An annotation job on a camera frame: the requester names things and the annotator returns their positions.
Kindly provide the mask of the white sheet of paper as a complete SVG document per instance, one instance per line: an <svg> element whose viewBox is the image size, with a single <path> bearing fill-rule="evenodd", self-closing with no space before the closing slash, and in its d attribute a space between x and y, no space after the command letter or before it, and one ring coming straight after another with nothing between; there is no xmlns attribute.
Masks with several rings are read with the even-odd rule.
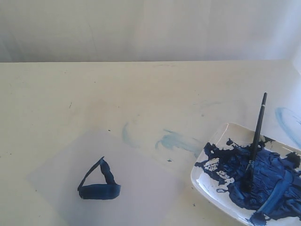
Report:
<svg viewBox="0 0 301 226"><path fill-rule="evenodd" d="M112 200L84 200L80 183L105 184L99 168L104 159L121 186ZM28 181L71 226L157 226L183 182L161 164L103 130L88 132L28 175Z"/></svg>

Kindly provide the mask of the white plate with blue paint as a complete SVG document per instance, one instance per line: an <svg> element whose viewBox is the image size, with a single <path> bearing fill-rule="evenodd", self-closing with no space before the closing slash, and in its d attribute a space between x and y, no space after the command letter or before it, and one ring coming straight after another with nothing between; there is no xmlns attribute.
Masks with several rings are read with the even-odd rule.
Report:
<svg viewBox="0 0 301 226"><path fill-rule="evenodd" d="M242 188L254 132L235 123L221 125L205 144L191 181L214 206L247 226L301 223L301 152L261 136L250 192Z"/></svg>

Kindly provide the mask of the black paintbrush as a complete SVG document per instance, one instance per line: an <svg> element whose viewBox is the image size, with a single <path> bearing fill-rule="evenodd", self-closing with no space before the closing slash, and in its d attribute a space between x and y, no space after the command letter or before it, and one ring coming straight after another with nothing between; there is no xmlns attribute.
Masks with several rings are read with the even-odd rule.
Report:
<svg viewBox="0 0 301 226"><path fill-rule="evenodd" d="M252 182L253 182L253 170L254 170L254 162L255 158L257 155L257 150L258 150L258 143L259 143L259 138L260 138L260 132L261 132L261 127L262 127L262 121L264 117L264 111L265 111L265 105L266 105L266 100L267 100L267 92L263 94L262 102L261 102L261 108L256 124L256 129L253 137L253 142L251 145L251 153L248 161L248 165L245 170L245 174L242 178L241 182L241 189L244 192L250 193L252 190Z"/></svg>

